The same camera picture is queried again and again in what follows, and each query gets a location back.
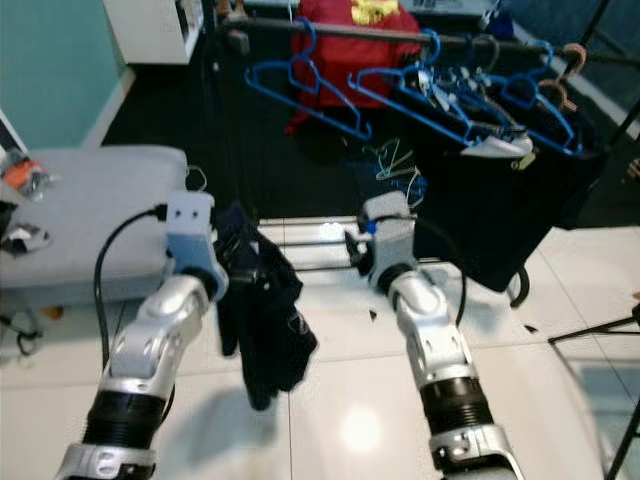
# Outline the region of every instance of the orange object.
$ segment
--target orange object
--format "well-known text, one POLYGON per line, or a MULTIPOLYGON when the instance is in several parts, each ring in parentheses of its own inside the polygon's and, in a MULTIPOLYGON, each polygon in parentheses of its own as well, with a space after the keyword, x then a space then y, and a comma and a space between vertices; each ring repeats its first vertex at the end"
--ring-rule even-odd
POLYGON ((25 183, 31 181, 32 172, 44 173, 44 168, 34 160, 27 160, 9 168, 2 176, 2 180, 4 180, 7 185, 18 190, 25 183))
POLYGON ((51 320, 60 320, 64 315, 63 307, 44 307, 41 308, 40 311, 43 315, 46 315, 51 320))

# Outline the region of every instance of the red shirt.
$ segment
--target red shirt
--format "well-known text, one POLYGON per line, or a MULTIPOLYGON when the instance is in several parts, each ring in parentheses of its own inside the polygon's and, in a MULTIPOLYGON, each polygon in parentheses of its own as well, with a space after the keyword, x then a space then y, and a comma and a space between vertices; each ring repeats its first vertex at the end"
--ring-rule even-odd
MULTIPOLYGON (((354 5, 351 0, 302 0, 298 6, 298 15, 307 18, 310 22, 358 26, 351 17, 351 7, 354 5)), ((398 10, 398 13, 389 14, 380 22, 367 27, 419 33, 420 28, 415 18, 400 4, 398 4, 398 10)), ((291 49, 294 54, 300 53, 310 42, 309 35, 294 34, 291 49)), ((417 43, 393 43, 318 35, 311 59, 320 75, 335 85, 356 107, 381 108, 384 105, 349 87, 347 84, 349 73, 355 75, 364 68, 397 67, 405 55, 416 54, 419 51, 420 46, 417 43)), ((313 73, 304 62, 294 65, 294 72, 299 81, 308 85, 315 84, 313 73)), ((368 79, 365 85, 382 95, 388 95, 391 88, 382 78, 368 79)), ((298 101, 314 110, 344 106, 340 98, 325 88, 321 88, 318 95, 300 91, 298 101)), ((287 127, 287 132, 294 133, 297 126, 308 117, 307 113, 297 110, 287 127)))

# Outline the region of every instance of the black cable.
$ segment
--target black cable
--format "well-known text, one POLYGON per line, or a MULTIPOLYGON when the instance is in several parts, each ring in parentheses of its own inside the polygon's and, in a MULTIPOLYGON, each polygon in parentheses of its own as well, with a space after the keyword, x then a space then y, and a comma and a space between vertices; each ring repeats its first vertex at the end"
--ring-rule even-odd
POLYGON ((22 355, 25 357, 33 355, 36 350, 36 340, 38 338, 42 338, 42 332, 37 327, 34 327, 31 332, 28 332, 13 325, 10 318, 3 317, 1 315, 0 323, 17 334, 16 342, 22 355))
POLYGON ((467 305, 467 267, 465 257, 462 254, 462 249, 458 245, 458 242, 456 242, 456 240, 441 226, 420 217, 414 218, 403 215, 383 215, 381 217, 374 218, 371 221, 377 223, 384 222, 385 220, 405 220, 407 222, 415 222, 422 228, 435 233, 449 246, 449 248, 453 252, 453 255, 456 257, 456 266, 458 267, 458 270, 460 270, 460 281, 462 283, 462 292, 460 293, 460 307, 458 308, 458 314, 456 315, 456 327, 460 326, 462 315, 464 315, 464 310, 467 305))
POLYGON ((102 346, 103 369, 107 366, 107 362, 109 361, 109 327, 107 325, 107 313, 105 311, 104 302, 102 300, 102 264, 104 263, 104 258, 107 256, 109 247, 125 228, 127 228, 132 223, 137 222, 141 218, 153 215, 156 215, 156 208, 140 212, 122 222, 118 226, 118 228, 111 232, 111 235, 109 235, 107 240, 104 242, 104 245, 102 245, 100 253, 98 254, 98 259, 96 260, 96 266, 93 270, 93 300, 96 305, 96 312, 98 314, 98 327, 100 328, 100 343, 102 346))
POLYGON ((169 416, 169 412, 171 411, 171 407, 173 407, 173 399, 176 396, 176 385, 173 384, 173 388, 171 389, 171 395, 169 395, 169 400, 167 400, 167 406, 164 407, 164 412, 162 414, 162 420, 160 420, 160 425, 164 423, 164 421, 169 416))
MULTIPOLYGON (((114 240, 122 233, 122 231, 127 228, 132 223, 137 222, 138 220, 145 217, 156 217, 160 221, 164 221, 167 218, 167 205, 161 204, 157 205, 154 208, 149 210, 145 210, 144 212, 140 212, 124 222, 122 222, 107 238, 100 249, 100 253, 98 254, 98 258, 96 260, 96 266, 93 270, 93 299, 96 306, 96 312, 98 314, 98 326, 100 328, 100 343, 102 346, 102 368, 104 369, 107 366, 107 362, 109 361, 109 327, 107 324, 107 313, 104 308, 104 301, 102 300, 102 264, 104 263, 104 259, 107 256, 107 252, 109 251, 109 247, 114 242, 114 240)), ((171 389, 171 395, 169 395, 169 399, 167 400, 167 405, 165 407, 164 413, 162 414, 162 420, 160 424, 162 425, 169 415, 169 411, 173 406, 173 400, 176 396, 176 386, 174 385, 171 389)))

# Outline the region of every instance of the white cabinet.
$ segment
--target white cabinet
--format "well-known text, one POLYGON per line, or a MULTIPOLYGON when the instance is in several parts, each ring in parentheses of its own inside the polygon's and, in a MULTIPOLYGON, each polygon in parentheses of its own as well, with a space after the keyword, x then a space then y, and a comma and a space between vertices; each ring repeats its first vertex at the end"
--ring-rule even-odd
POLYGON ((202 26, 200 0, 104 0, 126 63, 189 63, 202 26))

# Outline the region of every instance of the white tile floor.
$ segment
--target white tile floor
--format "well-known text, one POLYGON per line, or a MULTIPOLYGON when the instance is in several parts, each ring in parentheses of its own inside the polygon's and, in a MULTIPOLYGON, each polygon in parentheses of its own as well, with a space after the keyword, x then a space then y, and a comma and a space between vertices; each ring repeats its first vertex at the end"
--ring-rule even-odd
MULTIPOLYGON (((306 241, 318 229, 276 219, 265 233, 306 241)), ((325 227, 320 233, 335 234, 325 227)), ((342 247, 285 247, 295 263, 344 261, 342 247)), ((470 286, 463 332, 494 418, 529 480, 602 478, 640 396, 638 337, 562 344, 578 384, 546 338, 627 316, 640 291, 640 229, 553 231, 529 259, 532 291, 517 311, 506 295, 470 286), (530 333, 524 324, 535 327, 530 333)), ((458 277, 428 272, 457 308, 458 277)), ((187 352, 177 399, 157 435, 158 479, 437 479, 404 341, 386 300, 353 271, 305 273, 299 308, 320 348, 306 380, 267 412, 249 407, 239 358, 219 354, 214 313, 187 352), (376 313, 374 321, 371 312, 376 313)), ((110 306, 111 330, 136 302, 110 306)), ((50 479, 82 434, 95 393, 99 343, 91 307, 46 327, 20 359, 9 332, 0 355, 0 478, 50 479)), ((619 478, 640 478, 640 444, 619 478)))

